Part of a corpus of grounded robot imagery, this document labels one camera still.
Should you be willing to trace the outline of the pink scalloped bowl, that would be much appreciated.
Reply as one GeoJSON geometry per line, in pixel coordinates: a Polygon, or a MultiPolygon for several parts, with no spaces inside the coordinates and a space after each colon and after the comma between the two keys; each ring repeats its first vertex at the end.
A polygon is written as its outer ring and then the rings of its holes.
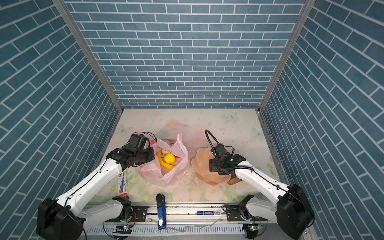
{"type": "Polygon", "coordinates": [[[210,147],[198,149],[196,156],[191,160],[196,178],[210,186],[228,182],[231,179],[230,175],[221,176],[210,172],[210,160],[213,158],[210,147]]]}

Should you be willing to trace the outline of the pink plastic bag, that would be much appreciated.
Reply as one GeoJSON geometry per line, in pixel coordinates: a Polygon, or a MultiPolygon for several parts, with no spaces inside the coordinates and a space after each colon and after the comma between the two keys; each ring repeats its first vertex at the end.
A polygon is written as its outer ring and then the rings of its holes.
{"type": "Polygon", "coordinates": [[[181,133],[177,135],[176,142],[173,145],[169,145],[161,139],[157,142],[151,140],[151,147],[154,150],[155,159],[137,167],[139,175],[148,182],[164,188],[181,180],[189,170],[191,164],[189,151],[182,140],[183,135],[181,133]],[[162,150],[166,150],[176,157],[175,167],[173,169],[168,170],[161,166],[160,161],[163,159],[159,159],[158,153],[162,150]]]}

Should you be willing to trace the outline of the yellow fake lemon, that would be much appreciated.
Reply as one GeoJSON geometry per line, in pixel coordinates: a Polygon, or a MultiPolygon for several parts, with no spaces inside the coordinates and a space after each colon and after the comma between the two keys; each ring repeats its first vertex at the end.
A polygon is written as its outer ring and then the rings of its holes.
{"type": "Polygon", "coordinates": [[[176,162],[176,157],[172,153],[167,153],[164,156],[164,161],[167,164],[174,164],[176,162]]]}

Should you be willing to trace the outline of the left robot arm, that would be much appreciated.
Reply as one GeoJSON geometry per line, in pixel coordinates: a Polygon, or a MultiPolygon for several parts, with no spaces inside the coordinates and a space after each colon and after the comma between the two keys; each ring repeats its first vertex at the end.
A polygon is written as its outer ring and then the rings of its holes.
{"type": "Polygon", "coordinates": [[[77,240],[81,234],[110,219],[128,222],[132,203],[117,195],[105,204],[84,210],[88,202],[112,179],[127,168],[155,159],[145,132],[133,133],[121,148],[112,150],[87,177],[54,200],[47,198],[38,207],[37,235],[45,240],[77,240]]]}

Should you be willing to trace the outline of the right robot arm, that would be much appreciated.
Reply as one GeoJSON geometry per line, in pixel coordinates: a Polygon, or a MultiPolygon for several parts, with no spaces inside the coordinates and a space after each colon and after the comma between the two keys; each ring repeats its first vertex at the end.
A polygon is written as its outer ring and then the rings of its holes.
{"type": "Polygon", "coordinates": [[[258,200],[248,195],[239,203],[244,219],[261,217],[279,225],[281,230],[294,240],[298,240],[315,222],[315,214],[304,190],[293,184],[281,183],[256,169],[239,154],[229,153],[223,144],[211,152],[210,172],[230,175],[248,183],[262,193],[268,200],[258,200]]]}

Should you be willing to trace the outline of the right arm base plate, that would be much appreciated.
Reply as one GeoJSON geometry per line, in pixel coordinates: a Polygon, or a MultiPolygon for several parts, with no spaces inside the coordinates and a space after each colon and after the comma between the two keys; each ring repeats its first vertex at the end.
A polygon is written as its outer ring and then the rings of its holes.
{"type": "Polygon", "coordinates": [[[244,206],[226,204],[222,206],[222,211],[228,222],[255,221],[255,217],[244,206]]]}

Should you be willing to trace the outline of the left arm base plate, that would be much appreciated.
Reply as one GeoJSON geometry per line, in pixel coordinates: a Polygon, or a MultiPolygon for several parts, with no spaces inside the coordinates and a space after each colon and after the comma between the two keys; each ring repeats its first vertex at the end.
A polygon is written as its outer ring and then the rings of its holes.
{"type": "Polygon", "coordinates": [[[148,206],[132,206],[132,216],[128,221],[120,220],[119,217],[107,220],[107,223],[144,223],[147,218],[148,206]]]}

